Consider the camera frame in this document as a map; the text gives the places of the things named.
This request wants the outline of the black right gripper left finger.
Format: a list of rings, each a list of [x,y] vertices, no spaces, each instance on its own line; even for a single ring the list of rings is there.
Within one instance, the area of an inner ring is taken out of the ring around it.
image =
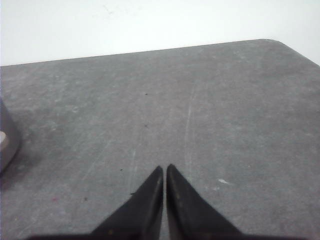
[[[158,240],[163,213],[164,173],[157,166],[136,192],[91,234],[100,240]]]

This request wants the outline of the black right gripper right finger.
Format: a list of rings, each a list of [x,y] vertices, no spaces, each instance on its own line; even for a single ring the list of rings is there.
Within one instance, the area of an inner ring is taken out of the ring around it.
[[[243,236],[199,195],[173,164],[166,171],[166,207],[172,240],[224,240]]]

